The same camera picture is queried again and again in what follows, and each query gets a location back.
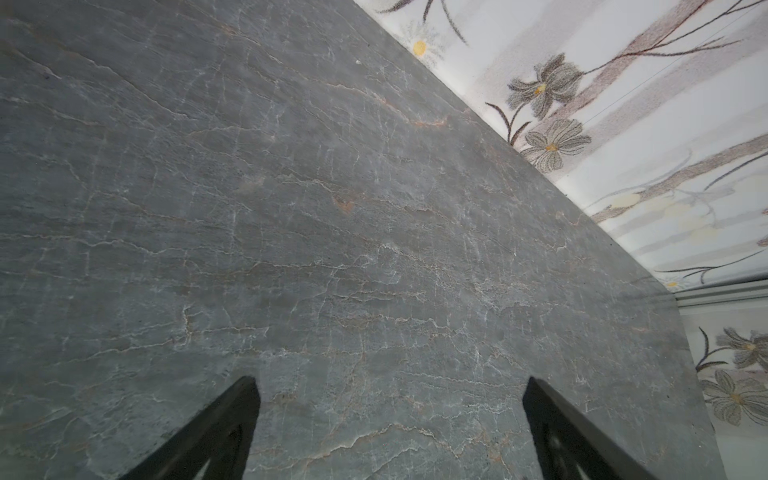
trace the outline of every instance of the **brown branch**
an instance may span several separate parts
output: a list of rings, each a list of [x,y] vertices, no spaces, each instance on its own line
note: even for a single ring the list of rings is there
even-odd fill
[[[708,3],[708,2],[704,2],[704,3],[702,3],[701,5],[699,5],[699,7],[698,7],[697,9],[695,9],[695,10],[693,10],[691,13],[689,13],[689,14],[688,14],[688,16],[685,18],[685,20],[683,20],[683,22],[682,22],[682,23],[680,23],[680,26],[682,26],[682,25],[683,25],[685,22],[687,22],[688,20],[690,20],[690,18],[691,18],[691,17],[693,17],[693,16],[694,16],[696,13],[698,13],[698,12],[699,12],[699,10],[701,10],[702,8],[704,8],[704,6],[705,6],[707,3]],[[662,41],[664,41],[664,40],[667,40],[667,38],[669,38],[669,36],[670,36],[670,35],[672,35],[672,34],[673,34],[674,32],[676,32],[676,31],[677,31],[677,29],[675,28],[673,31],[670,31],[669,33],[667,33],[667,34],[666,34],[666,35],[665,35],[663,38],[659,38],[659,41],[657,41],[657,42],[654,44],[654,46],[658,46],[658,45],[659,45],[659,44],[660,44]]]
[[[754,3],[752,3],[752,4],[749,4],[749,5],[743,6],[743,7],[741,7],[741,8],[736,8],[736,7],[737,7],[737,6],[738,6],[738,5],[739,5],[741,2],[743,2],[743,0],[738,0],[736,3],[734,3],[733,5],[731,5],[731,6],[730,6],[730,7],[729,7],[729,8],[728,8],[728,9],[727,9],[725,12],[723,12],[723,13],[719,14],[717,17],[715,17],[715,18],[713,18],[713,19],[709,20],[708,22],[704,23],[703,25],[700,25],[700,26],[698,26],[698,27],[694,28],[693,30],[691,30],[691,31],[689,31],[689,32],[687,32],[687,33],[684,33],[684,34],[682,34],[682,35],[680,35],[680,36],[678,36],[678,37],[675,37],[675,38],[673,38],[672,40],[669,40],[669,41],[665,41],[664,43],[661,43],[662,41],[659,41],[659,42],[657,42],[656,44],[654,44],[654,45],[650,46],[649,48],[645,48],[644,50],[631,51],[631,52],[628,52],[628,53],[622,53],[622,54],[616,55],[616,56],[615,56],[615,57],[613,57],[611,60],[609,60],[609,61],[606,61],[605,63],[603,63],[603,64],[602,64],[602,65],[600,65],[599,67],[596,67],[596,68],[592,68],[591,70],[588,70],[588,71],[586,71],[584,74],[590,74],[590,73],[592,73],[593,71],[597,71],[597,70],[600,70],[601,68],[603,68],[603,67],[605,67],[605,66],[607,66],[607,65],[609,65],[609,64],[611,64],[611,63],[613,63],[614,61],[618,60],[619,58],[625,58],[625,57],[637,57],[637,56],[649,56],[649,57],[677,57],[677,56],[680,56],[680,55],[687,55],[687,54],[689,54],[689,53],[694,53],[694,52],[697,52],[697,51],[702,51],[702,50],[714,50],[715,48],[722,48],[722,47],[725,47],[725,46],[728,46],[728,45],[732,45],[732,44],[734,44],[734,43],[736,43],[736,42],[735,42],[735,41],[732,41],[731,43],[727,43],[727,44],[725,44],[725,45],[718,45],[718,46],[716,46],[716,47],[711,47],[711,48],[704,48],[704,47],[706,47],[707,45],[713,44],[715,41],[718,41],[718,40],[720,40],[720,39],[722,39],[722,38],[723,38],[723,37],[719,37],[719,38],[717,38],[717,39],[715,39],[715,40],[711,40],[711,41],[708,41],[707,43],[703,43],[702,45],[698,45],[697,47],[695,47],[695,48],[693,48],[693,49],[691,49],[691,50],[689,50],[689,51],[683,51],[683,52],[679,52],[679,53],[649,53],[651,50],[656,50],[657,48],[662,48],[662,47],[666,47],[667,45],[672,45],[674,42],[676,42],[676,41],[678,41],[678,40],[681,40],[682,38],[685,38],[685,37],[687,37],[688,35],[690,35],[690,34],[692,34],[692,33],[696,32],[696,31],[699,31],[699,30],[701,30],[702,28],[706,27],[707,25],[710,25],[710,24],[712,24],[712,23],[713,23],[713,22],[715,22],[716,20],[718,20],[718,19],[720,19],[720,18],[722,18],[722,17],[724,17],[724,16],[726,16],[726,15],[730,15],[730,14],[732,14],[732,13],[734,13],[734,12],[738,12],[738,11],[740,11],[740,10],[744,10],[745,8],[750,8],[750,7],[753,7],[753,6],[755,6],[755,5],[759,4],[759,3],[762,3],[762,2],[764,2],[764,1],[766,1],[766,0],[757,0],[757,2],[754,2]],[[696,12],[692,12],[690,15],[688,15],[688,18],[690,18],[691,16],[693,16],[695,13],[696,13]]]
[[[761,2],[764,2],[764,1],[765,0],[757,0],[757,2],[754,2],[753,4],[750,4],[750,5],[741,7],[741,8],[737,8],[736,10],[733,10],[734,8],[739,6],[739,4],[741,2],[743,2],[743,0],[738,0],[736,3],[731,5],[730,8],[728,8],[725,12],[719,14],[717,17],[713,18],[712,20],[709,20],[708,22],[704,23],[703,25],[699,25],[698,27],[694,28],[693,30],[689,31],[688,33],[683,33],[679,37],[675,37],[672,40],[666,41],[664,43],[660,43],[659,45],[657,45],[657,47],[665,47],[665,46],[667,46],[667,45],[669,45],[669,44],[671,44],[673,42],[676,42],[676,41],[680,40],[681,38],[686,38],[688,35],[701,30],[702,28],[706,27],[707,25],[711,25],[712,23],[714,23],[717,20],[720,20],[722,17],[724,17],[726,15],[730,15],[730,14],[732,14],[734,12],[738,12],[739,10],[744,10],[745,8],[753,7],[753,6],[757,5],[758,3],[761,3]]]
[[[671,174],[661,182],[651,185],[645,190],[641,191],[640,200],[638,200],[637,203],[639,204],[646,200],[650,200],[651,198],[664,195],[680,186],[683,182],[698,177],[699,175],[703,175],[707,172],[711,172],[712,170],[718,167],[722,167],[723,165],[728,165],[730,162],[746,155],[756,154],[765,150],[766,148],[768,148],[768,134],[763,134],[759,137],[753,138],[750,141],[746,141],[742,144],[727,148],[718,154],[710,155],[701,162],[685,167],[682,170]],[[592,220],[594,220],[595,223],[604,222],[610,218],[618,217],[630,208],[632,207],[605,207],[595,215],[592,215]]]
[[[728,43],[723,43],[722,45],[715,45],[713,47],[701,46],[701,47],[692,48],[686,51],[675,51],[673,53],[659,53],[655,51],[649,51],[647,53],[639,53],[637,55],[644,56],[644,57],[679,57],[681,55],[688,55],[689,53],[696,53],[697,51],[717,50],[718,48],[727,47],[728,45],[733,45],[734,43],[739,43],[740,41],[741,40],[729,41]]]
[[[653,47],[659,41],[663,41],[665,38],[669,37],[669,35],[674,33],[692,14],[696,13],[700,8],[711,1],[712,0],[682,0],[668,14],[656,20],[643,33],[635,37],[620,55],[643,51]],[[637,56],[620,58],[606,66],[588,87],[576,95],[576,97],[566,105],[557,109],[545,122],[542,122],[541,129],[546,130],[549,124],[554,120],[559,118],[569,118],[573,113],[592,103],[601,93],[603,93],[603,91],[605,91],[606,88],[611,86],[611,84],[619,78],[624,70],[632,65],[635,58],[637,58]]]
[[[712,181],[710,182],[710,184],[709,184],[709,185],[707,185],[706,187],[704,187],[704,189],[703,189],[702,191],[703,191],[703,192],[706,192],[706,191],[707,191],[707,189],[708,189],[709,187],[712,187],[714,184],[716,184],[716,183],[717,183],[717,182],[719,182],[720,180],[724,179],[724,178],[725,178],[725,177],[727,177],[728,175],[731,175],[731,174],[732,174],[733,172],[735,172],[736,170],[739,170],[740,168],[746,167],[747,165],[751,164],[751,163],[752,163],[752,162],[754,162],[755,160],[759,160],[760,158],[763,158],[763,157],[765,157],[766,155],[768,155],[768,151],[767,151],[766,153],[764,153],[764,154],[758,155],[758,156],[756,156],[755,158],[753,158],[753,159],[751,159],[751,160],[748,160],[748,161],[746,161],[746,162],[742,163],[742,164],[741,164],[741,165],[739,165],[738,167],[734,167],[734,168],[731,168],[731,169],[730,169],[730,170],[728,170],[726,173],[724,173],[724,174],[720,175],[718,178],[716,178],[716,179],[712,180]]]
[[[716,266],[690,266],[688,268],[681,268],[681,269],[677,269],[677,270],[656,270],[656,271],[658,273],[679,273],[679,272],[686,272],[688,270],[695,270],[695,271],[693,271],[691,273],[688,273],[687,275],[683,275],[682,278],[688,278],[691,275],[698,275],[700,273],[701,277],[699,277],[699,283],[704,285],[704,275],[706,275],[710,271],[718,269],[718,268],[721,268],[723,266],[729,266],[729,265],[733,265],[734,263],[739,263],[742,260],[746,260],[748,258],[752,258],[755,255],[757,255],[759,253],[762,253],[764,251],[765,250],[760,250],[760,251],[757,251],[755,253],[752,253],[751,255],[747,255],[746,257],[739,258],[738,260],[734,260],[733,262],[723,263],[722,265],[716,265]]]

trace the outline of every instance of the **gray flower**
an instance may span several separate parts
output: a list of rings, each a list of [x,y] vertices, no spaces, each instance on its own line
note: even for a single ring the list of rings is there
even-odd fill
[[[768,389],[762,383],[755,379],[734,382],[723,370],[715,372],[715,380],[717,383],[702,380],[701,389],[712,397],[707,402],[712,403],[718,419],[738,426],[743,410],[753,422],[768,425],[768,395],[762,393]]]
[[[725,335],[717,336],[717,345],[736,350],[733,363],[738,369],[759,363],[763,370],[768,371],[768,334],[750,333],[750,339],[745,339],[732,328],[723,329]]]
[[[537,131],[525,134],[525,141],[531,146],[520,153],[540,172],[548,174],[563,168],[560,154],[576,155],[592,141],[587,135],[580,135],[581,130],[580,121],[555,120],[543,135]]]
[[[552,101],[567,104],[573,100],[578,90],[582,73],[576,68],[576,64],[565,61],[565,54],[555,55],[545,64],[538,64],[536,81],[526,82],[515,78],[509,84],[512,93],[507,99],[509,107],[514,110],[520,105],[531,103],[533,115],[539,120],[543,119]]]

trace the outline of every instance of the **wall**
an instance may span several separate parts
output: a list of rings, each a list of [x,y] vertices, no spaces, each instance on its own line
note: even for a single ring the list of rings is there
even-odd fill
[[[353,2],[3,22],[9,478],[117,478],[242,375],[246,478],[540,478],[530,375],[723,477],[672,297]]]
[[[685,306],[680,314],[728,479],[765,478],[768,296]]]
[[[669,290],[768,275],[768,3],[357,2]]]

